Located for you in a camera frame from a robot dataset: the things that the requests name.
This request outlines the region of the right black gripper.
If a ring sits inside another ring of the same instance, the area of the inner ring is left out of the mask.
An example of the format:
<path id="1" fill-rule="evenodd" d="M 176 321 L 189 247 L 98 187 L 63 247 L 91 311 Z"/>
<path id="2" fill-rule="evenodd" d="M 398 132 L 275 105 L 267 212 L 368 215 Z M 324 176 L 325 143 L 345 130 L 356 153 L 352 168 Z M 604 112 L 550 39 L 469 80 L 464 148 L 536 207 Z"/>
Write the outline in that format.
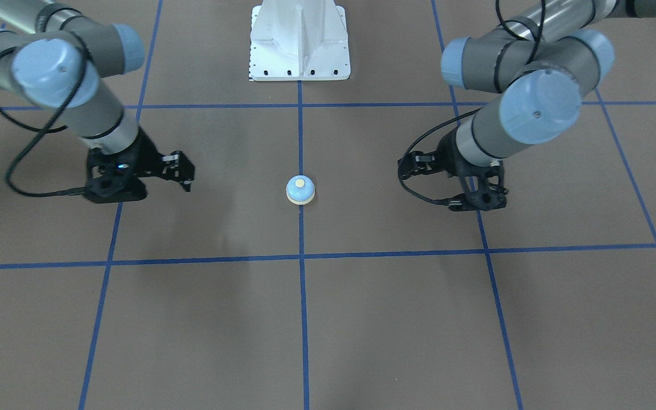
<path id="1" fill-rule="evenodd" d="M 93 148 L 87 156 L 87 181 L 125 174 L 130 178 L 159 177 L 177 182 L 185 192 L 191 192 L 194 171 L 193 162 L 183 151 L 172 151 L 165 156 L 159 153 L 141 127 L 135 140 L 125 150 L 106 154 L 100 148 Z"/>

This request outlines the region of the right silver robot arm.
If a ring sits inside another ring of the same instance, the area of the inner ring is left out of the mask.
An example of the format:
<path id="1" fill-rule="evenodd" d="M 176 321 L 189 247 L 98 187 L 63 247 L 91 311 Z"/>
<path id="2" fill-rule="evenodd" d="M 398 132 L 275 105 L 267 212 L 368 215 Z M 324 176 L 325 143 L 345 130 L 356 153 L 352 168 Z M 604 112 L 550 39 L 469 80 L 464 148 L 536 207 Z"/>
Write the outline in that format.
<path id="1" fill-rule="evenodd" d="M 5 172 L 21 196 L 81 196 L 93 203 L 137 202 L 143 179 L 190 192 L 195 166 L 182 151 L 160 153 L 104 79 L 135 72 L 143 42 L 128 25 L 104 25 L 54 1 L 0 1 L 0 114 L 34 133 Z M 88 148 L 83 187 L 28 192 L 15 185 L 18 165 L 43 137 L 68 130 Z"/>

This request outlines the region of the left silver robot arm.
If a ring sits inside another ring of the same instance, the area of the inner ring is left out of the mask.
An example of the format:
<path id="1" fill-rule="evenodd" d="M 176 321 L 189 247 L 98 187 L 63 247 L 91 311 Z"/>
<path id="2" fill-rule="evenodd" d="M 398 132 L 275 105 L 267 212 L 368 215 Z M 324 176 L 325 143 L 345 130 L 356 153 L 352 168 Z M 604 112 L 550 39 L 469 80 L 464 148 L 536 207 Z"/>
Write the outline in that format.
<path id="1" fill-rule="evenodd" d="M 434 153 L 410 147 L 398 161 L 400 182 L 445 171 L 502 186 L 502 161 L 549 142 L 573 127 L 581 102 L 608 75 L 612 42 L 591 25 L 607 18 L 656 18 L 656 1 L 541 1 L 478 38 L 445 46 L 441 73 L 448 85 L 497 94 Z"/>

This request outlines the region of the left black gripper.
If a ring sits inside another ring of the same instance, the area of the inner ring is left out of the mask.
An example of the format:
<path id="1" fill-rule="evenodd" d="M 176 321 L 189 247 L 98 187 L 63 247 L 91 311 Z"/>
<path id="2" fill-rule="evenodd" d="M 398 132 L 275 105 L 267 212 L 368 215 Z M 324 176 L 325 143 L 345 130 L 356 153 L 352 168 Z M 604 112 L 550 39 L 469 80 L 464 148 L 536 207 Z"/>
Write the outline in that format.
<path id="1" fill-rule="evenodd" d="M 435 169 L 446 171 L 454 177 L 458 165 L 488 167 L 503 164 L 500 158 L 482 150 L 471 126 L 459 126 L 440 139 L 434 153 L 408 153 L 400 158 L 399 179 L 437 173 L 431 167 L 432 162 Z"/>

